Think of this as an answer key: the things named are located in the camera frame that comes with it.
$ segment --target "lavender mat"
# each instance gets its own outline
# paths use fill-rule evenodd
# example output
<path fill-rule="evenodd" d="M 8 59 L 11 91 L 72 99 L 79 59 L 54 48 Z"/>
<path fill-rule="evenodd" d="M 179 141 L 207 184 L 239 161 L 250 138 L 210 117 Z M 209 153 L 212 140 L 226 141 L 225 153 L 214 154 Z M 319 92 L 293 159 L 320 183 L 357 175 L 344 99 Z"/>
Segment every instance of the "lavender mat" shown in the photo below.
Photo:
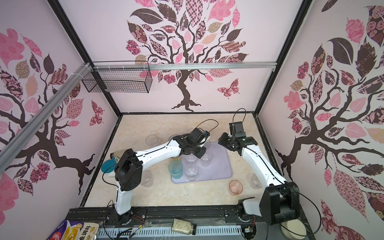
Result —
<path fill-rule="evenodd" d="M 211 142 L 211 146 L 207 149 L 207 152 L 210 152 L 213 155 L 213 158 L 210 161 L 211 164 L 208 167 L 204 167 L 201 165 L 201 160 L 197 160 L 196 165 L 199 168 L 199 174 L 197 175 L 194 182 L 232 177 L 232 168 L 229 162 L 227 150 L 223 146 L 219 145 L 218 142 Z M 184 158 L 185 155 L 182 156 L 183 171 L 187 165 L 187 162 Z M 179 179 L 174 179 L 171 177 L 171 181 L 176 184 L 190 182 L 185 174 L 183 174 L 183 176 Z"/>

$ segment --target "wall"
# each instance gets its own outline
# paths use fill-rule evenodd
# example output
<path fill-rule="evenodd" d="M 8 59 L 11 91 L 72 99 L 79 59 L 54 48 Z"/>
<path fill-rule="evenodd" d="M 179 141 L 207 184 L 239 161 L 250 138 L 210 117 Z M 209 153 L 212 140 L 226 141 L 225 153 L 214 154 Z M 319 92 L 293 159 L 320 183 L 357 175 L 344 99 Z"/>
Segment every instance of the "wall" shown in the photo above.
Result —
<path fill-rule="evenodd" d="M 322 212 L 318 240 L 383 239 L 383 17 L 378 0 L 316 1 L 260 114 L 285 177 Z"/>
<path fill-rule="evenodd" d="M 61 4 L 93 61 L 168 64 L 276 61 L 301 1 L 70 0 Z M 180 77 L 176 70 L 151 71 L 149 94 L 112 96 L 122 112 L 254 110 L 270 69 L 179 73 Z M 231 88 L 236 79 L 238 86 Z"/>
<path fill-rule="evenodd" d="M 44 0 L 5 2 L 0 22 L 4 148 L 83 61 Z M 44 239 L 79 205 L 115 122 L 101 93 L 74 88 L 1 175 L 2 239 Z"/>

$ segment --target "black wire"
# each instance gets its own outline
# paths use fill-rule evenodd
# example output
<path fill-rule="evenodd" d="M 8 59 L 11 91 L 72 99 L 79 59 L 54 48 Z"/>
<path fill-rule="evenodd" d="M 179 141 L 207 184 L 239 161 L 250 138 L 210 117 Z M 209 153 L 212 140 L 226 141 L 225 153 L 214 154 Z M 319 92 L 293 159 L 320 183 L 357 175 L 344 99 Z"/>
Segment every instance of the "black wire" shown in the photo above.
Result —
<path fill-rule="evenodd" d="M 257 156 L 264 162 L 263 158 L 260 157 L 259 154 L 257 154 L 255 151 L 253 151 L 253 150 L 250 149 L 250 148 L 247 148 L 247 149 L 249 149 L 249 150 L 251 150 L 252 152 L 254 152 L 254 153 L 255 153 L 255 154 L 256 154 L 256 155 L 257 155 Z M 268 165 L 267 165 L 265 162 L 264 162 L 264 164 L 266 165 L 266 167 L 268 168 L 268 170 L 272 173 L 272 171 L 269 169 Z M 315 235 L 315 233 L 317 233 L 317 232 L 320 230 L 320 227 L 321 227 L 321 213 L 320 213 L 320 210 L 317 208 L 316 204 L 314 204 L 314 202 L 312 202 L 309 198 L 307 198 L 306 195 L 300 193 L 300 192 L 297 191 L 296 189 L 293 189 L 293 188 L 291 188 L 290 186 L 286 185 L 285 183 L 281 182 L 279 179 L 277 179 L 277 177 L 275 177 L 275 179 L 276 179 L 277 181 L 279 181 L 281 184 L 283 184 L 283 185 L 285 185 L 286 187 L 288 187 L 289 189 L 291 189 L 291 190 L 297 192 L 297 193 L 300 194 L 301 196 L 303 196 L 303 197 L 305 197 L 306 199 L 308 199 L 308 201 L 310 201 L 310 202 L 315 206 L 317 212 L 319 213 L 319 217 L 320 217 L 320 224 L 319 224 L 319 227 L 317 228 L 317 230 L 316 230 L 314 233 L 309 234 L 309 235 L 300 235 L 300 234 L 294 233 L 293 231 L 291 231 L 291 230 L 287 229 L 286 227 L 284 227 L 281 223 L 279 223 L 279 224 L 280 224 L 283 228 L 285 228 L 288 232 L 291 232 L 291 233 L 296 234 L 296 235 L 301 236 L 301 237 L 310 237 L 310 236 L 312 236 L 312 235 Z"/>
<path fill-rule="evenodd" d="M 105 230 L 105 224 L 104 224 L 104 222 L 105 222 L 105 220 L 106 220 L 106 217 L 105 217 L 105 213 L 107 212 L 107 208 L 109 207 L 109 206 L 113 206 L 113 204 L 112 205 L 110 205 L 109 203 L 110 202 L 113 202 L 113 200 L 110 200 L 109 202 L 108 202 L 108 205 L 106 206 L 106 208 L 105 208 L 105 211 L 104 211 L 104 217 L 103 217 L 103 228 L 104 228 L 104 232 L 107 234 L 107 236 L 111 239 L 111 240 L 115 240 L 114 238 L 111 238 L 111 236 L 107 233 L 107 231 Z"/>
<path fill-rule="evenodd" d="M 208 121 L 208 120 L 212 120 L 212 121 L 217 122 L 216 127 L 218 126 L 218 121 L 216 121 L 215 119 L 207 119 L 207 120 L 202 121 L 202 122 L 201 122 L 199 125 L 197 125 L 195 128 L 198 128 L 202 123 L 204 123 L 204 122 L 206 122 L 206 121 Z"/>
<path fill-rule="evenodd" d="M 244 113 L 244 118 L 243 118 L 242 123 L 244 122 L 245 116 L 247 115 L 245 108 L 239 108 L 239 109 L 237 109 L 237 111 L 235 112 L 235 114 L 234 114 L 233 117 L 232 117 L 232 136 L 233 136 L 233 131 L 235 130 L 235 128 L 234 128 L 234 126 L 233 126 L 233 123 L 234 123 L 234 120 L 235 120 L 235 115 L 236 115 L 236 113 L 237 113 L 239 110 L 241 110 L 241 109 L 244 109 L 244 111 L 245 111 L 245 113 Z"/>

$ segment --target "glass cup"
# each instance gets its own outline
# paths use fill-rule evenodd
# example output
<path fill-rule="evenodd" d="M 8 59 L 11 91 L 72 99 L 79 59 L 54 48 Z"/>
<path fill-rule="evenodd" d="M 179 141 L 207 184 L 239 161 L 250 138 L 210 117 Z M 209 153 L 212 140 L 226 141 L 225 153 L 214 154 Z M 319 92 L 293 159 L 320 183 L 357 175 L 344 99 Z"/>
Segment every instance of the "glass cup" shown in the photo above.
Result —
<path fill-rule="evenodd" d="M 187 176 L 190 182 L 196 180 L 197 175 L 199 174 L 199 168 L 194 163 L 189 163 L 184 170 L 185 175 Z"/>
<path fill-rule="evenodd" d="M 253 189 L 259 189 L 261 188 L 261 184 L 260 184 L 260 180 L 259 178 L 256 176 L 256 174 L 254 174 L 251 178 L 251 188 Z"/>
<path fill-rule="evenodd" d="M 168 170 L 174 179 L 179 179 L 183 176 L 183 164 L 180 161 L 172 161 L 168 165 Z"/>
<path fill-rule="evenodd" d="M 153 184 L 153 178 L 152 178 L 152 175 L 149 171 L 147 170 L 144 170 L 141 174 L 141 182 L 140 184 L 143 186 L 143 187 L 150 187 L 152 186 Z"/>
<path fill-rule="evenodd" d="M 204 147 L 206 149 L 208 149 L 209 147 L 211 146 L 211 142 L 209 140 L 207 140 L 205 143 L 204 143 Z"/>
<path fill-rule="evenodd" d="M 145 139 L 145 143 L 147 145 L 150 145 L 151 148 L 152 147 L 156 147 L 159 145 L 159 138 L 156 136 L 156 135 L 149 135 L 146 139 Z"/>
<path fill-rule="evenodd" d="M 189 155 L 186 155 L 185 156 L 185 161 L 187 162 L 187 163 L 194 163 L 194 162 L 196 162 L 197 161 L 197 157 L 195 156 L 195 155 L 193 155 L 193 154 L 189 154 Z"/>
<path fill-rule="evenodd" d="M 213 155 L 212 153 L 210 152 L 206 152 L 201 158 L 201 165 L 203 165 L 204 167 L 208 167 L 210 164 L 211 164 L 211 160 L 213 158 Z"/>
<path fill-rule="evenodd" d="M 230 183 L 229 183 L 229 190 L 233 193 L 233 194 L 240 194 L 242 191 L 243 191 L 243 185 L 241 184 L 241 182 L 239 182 L 238 180 L 232 180 Z"/>
<path fill-rule="evenodd" d="M 173 138 L 173 137 L 176 137 L 176 136 L 178 136 L 178 135 L 177 135 L 177 134 L 174 134 L 174 135 L 170 136 L 170 137 L 169 137 L 169 139 L 168 139 L 168 142 L 169 142 L 169 141 L 171 141 L 171 140 L 172 140 L 172 138 Z"/>

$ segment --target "butterfly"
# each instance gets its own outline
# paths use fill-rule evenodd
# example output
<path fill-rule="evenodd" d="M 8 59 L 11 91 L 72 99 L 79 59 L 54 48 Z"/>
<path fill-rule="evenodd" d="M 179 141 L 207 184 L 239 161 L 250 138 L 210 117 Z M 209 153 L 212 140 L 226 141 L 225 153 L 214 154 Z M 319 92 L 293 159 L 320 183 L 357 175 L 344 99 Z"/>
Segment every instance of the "butterfly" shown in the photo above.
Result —
<path fill-rule="evenodd" d="M 217 90 L 221 93 L 224 93 L 224 96 L 226 96 L 229 99 L 229 96 L 235 93 L 239 92 L 239 88 L 237 85 L 239 85 L 239 79 L 236 79 L 232 82 L 231 86 L 229 88 L 218 88 Z"/>
<path fill-rule="evenodd" d="M 103 119 L 100 115 L 103 114 L 103 110 L 101 107 L 98 107 L 97 104 L 92 100 L 92 108 L 93 108 L 93 111 L 95 112 L 95 114 L 93 115 L 93 117 L 91 118 L 91 121 L 89 122 L 89 125 L 92 126 L 92 125 L 95 125 L 96 123 L 97 124 L 100 124 L 103 122 Z"/>

